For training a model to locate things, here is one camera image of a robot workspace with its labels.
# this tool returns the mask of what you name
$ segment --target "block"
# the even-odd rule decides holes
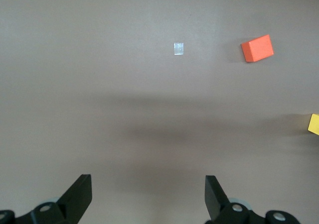
[[[264,35],[241,44],[247,62],[255,62],[274,54],[270,35]]]
[[[312,133],[319,135],[319,114],[312,114],[308,130]]]

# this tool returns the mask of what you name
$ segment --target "round metal bolt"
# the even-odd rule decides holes
[[[236,212],[242,212],[243,208],[240,205],[235,204],[235,205],[233,205],[233,210]]]
[[[51,207],[49,205],[43,206],[42,208],[40,208],[40,212],[46,212],[47,210],[49,210]]]
[[[274,213],[274,218],[276,220],[279,220],[279,221],[285,221],[286,220],[285,216],[282,215],[281,213]]]
[[[4,214],[0,214],[0,221],[5,217],[5,213]]]

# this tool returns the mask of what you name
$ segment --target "small translucent square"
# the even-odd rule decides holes
[[[175,42],[174,43],[174,55],[184,54],[184,43]]]

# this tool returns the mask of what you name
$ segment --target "yellow block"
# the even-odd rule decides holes
[[[313,115],[311,115],[308,130],[319,135],[319,114],[313,113]]]

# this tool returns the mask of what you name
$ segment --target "orange block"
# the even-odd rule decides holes
[[[274,54],[270,36],[264,35],[241,44],[245,60],[255,62]]]

